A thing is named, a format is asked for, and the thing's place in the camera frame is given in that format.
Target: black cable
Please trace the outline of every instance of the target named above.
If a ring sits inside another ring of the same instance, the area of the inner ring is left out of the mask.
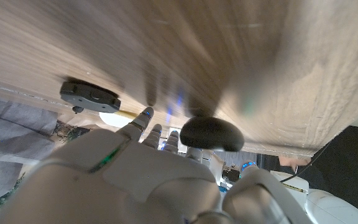
[[[330,144],[332,141],[333,141],[333,140],[329,141],[329,142],[327,143],[327,145],[326,145],[322,150],[320,150],[320,152],[319,152],[317,155],[315,155],[314,158],[313,158],[312,160],[310,160],[310,162],[309,162],[301,171],[297,172],[296,174],[292,175],[292,176],[289,177],[289,178],[286,178],[286,179],[281,180],[280,182],[281,182],[281,183],[284,183],[284,182],[286,182],[286,181],[288,181],[288,180],[291,180],[291,179],[294,178],[294,177],[298,177],[299,175],[301,175],[307,168],[309,168],[309,166],[312,165],[312,163],[314,163],[314,162],[318,159],[318,157],[320,157],[320,156],[322,155],[322,153],[327,149],[327,147],[329,146],[329,144]]]

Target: black round knob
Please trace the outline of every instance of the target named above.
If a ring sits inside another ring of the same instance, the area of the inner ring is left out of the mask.
[[[77,114],[77,113],[84,111],[84,108],[82,108],[80,106],[74,106],[73,111],[75,112],[75,114]]]
[[[218,118],[194,117],[180,131],[180,141],[190,147],[240,151],[244,145],[241,131],[233,124]]]

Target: green led light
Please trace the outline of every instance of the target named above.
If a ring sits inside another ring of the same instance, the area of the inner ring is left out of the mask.
[[[123,143],[121,143],[117,148],[115,148],[110,154],[108,154],[96,166],[92,167],[88,172],[89,173],[94,173],[94,172],[100,170],[104,165],[109,163],[111,161],[111,159],[113,159],[113,157],[117,154],[118,151],[120,151],[120,149],[125,148],[129,144],[129,142],[130,142],[130,139],[128,139],[128,140],[124,141]]]

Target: wooden surface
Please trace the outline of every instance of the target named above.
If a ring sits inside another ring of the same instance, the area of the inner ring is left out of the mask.
[[[70,77],[150,128],[214,114],[245,151],[310,157],[358,115],[358,1],[0,1],[0,96],[71,113]]]

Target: robotic hand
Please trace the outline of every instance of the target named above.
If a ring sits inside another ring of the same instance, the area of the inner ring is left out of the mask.
[[[239,141],[219,135],[232,126],[191,119],[186,125],[195,134],[184,127],[180,137],[194,148],[181,157],[175,132],[157,150],[159,124],[138,142],[153,113],[146,108],[116,133],[94,130],[55,151],[5,204],[0,223],[311,223],[282,184],[256,166],[239,170],[241,178],[221,200],[215,176],[223,167],[213,174],[197,147],[240,149]],[[218,135],[212,143],[197,132],[207,131],[208,122]]]

